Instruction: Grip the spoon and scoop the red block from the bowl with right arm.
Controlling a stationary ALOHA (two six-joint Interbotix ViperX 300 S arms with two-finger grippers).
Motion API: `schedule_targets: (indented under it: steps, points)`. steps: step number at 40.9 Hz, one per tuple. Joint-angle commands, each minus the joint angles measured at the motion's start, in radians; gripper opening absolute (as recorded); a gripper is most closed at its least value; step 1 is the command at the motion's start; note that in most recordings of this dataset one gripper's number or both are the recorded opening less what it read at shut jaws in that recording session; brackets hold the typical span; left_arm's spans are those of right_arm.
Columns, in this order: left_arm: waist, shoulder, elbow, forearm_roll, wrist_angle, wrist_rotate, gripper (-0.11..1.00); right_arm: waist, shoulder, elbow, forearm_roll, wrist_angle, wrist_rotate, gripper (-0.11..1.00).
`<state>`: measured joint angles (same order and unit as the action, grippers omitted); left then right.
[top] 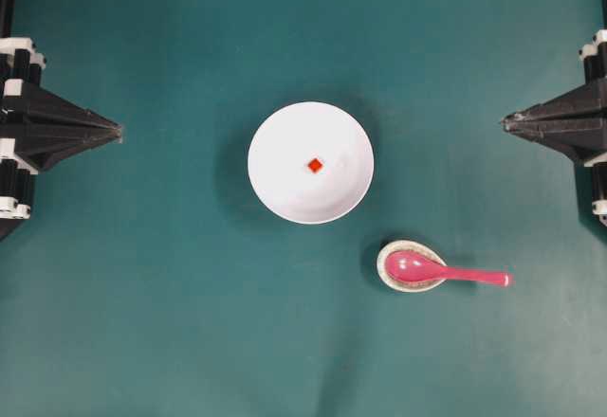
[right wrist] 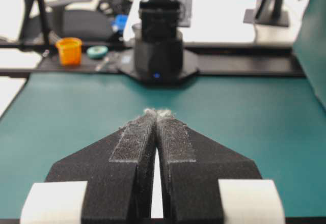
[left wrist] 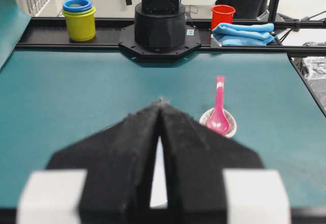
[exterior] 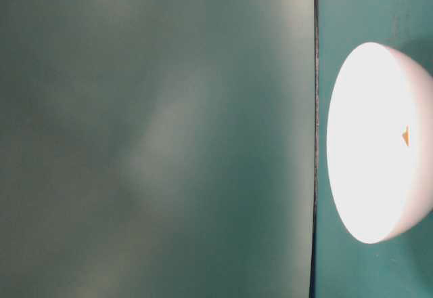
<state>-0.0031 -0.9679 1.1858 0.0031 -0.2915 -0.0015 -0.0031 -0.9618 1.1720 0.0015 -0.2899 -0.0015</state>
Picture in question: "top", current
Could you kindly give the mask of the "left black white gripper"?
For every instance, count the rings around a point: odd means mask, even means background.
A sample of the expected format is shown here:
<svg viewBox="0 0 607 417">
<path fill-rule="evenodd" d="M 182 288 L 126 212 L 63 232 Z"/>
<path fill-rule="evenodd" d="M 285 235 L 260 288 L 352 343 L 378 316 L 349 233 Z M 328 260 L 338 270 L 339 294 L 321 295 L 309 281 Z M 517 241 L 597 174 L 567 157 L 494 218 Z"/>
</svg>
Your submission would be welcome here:
<svg viewBox="0 0 607 417">
<path fill-rule="evenodd" d="M 38 86 L 46 58 L 30 38 L 1 40 L 1 217 L 30 217 L 39 172 L 122 138 L 121 126 Z M 25 125 L 31 118 L 78 125 Z"/>
</svg>

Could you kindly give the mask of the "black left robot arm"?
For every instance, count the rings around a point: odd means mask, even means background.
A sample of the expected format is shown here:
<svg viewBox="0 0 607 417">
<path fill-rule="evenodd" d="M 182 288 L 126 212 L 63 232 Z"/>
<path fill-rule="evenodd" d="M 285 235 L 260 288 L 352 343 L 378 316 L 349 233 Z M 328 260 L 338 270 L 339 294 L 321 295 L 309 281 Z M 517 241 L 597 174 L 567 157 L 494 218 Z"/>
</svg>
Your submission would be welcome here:
<svg viewBox="0 0 607 417">
<path fill-rule="evenodd" d="M 122 138 L 116 122 L 42 87 L 46 57 L 10 35 L 13 9 L 1 0 L 1 227 L 30 218 L 40 173 Z"/>
</svg>

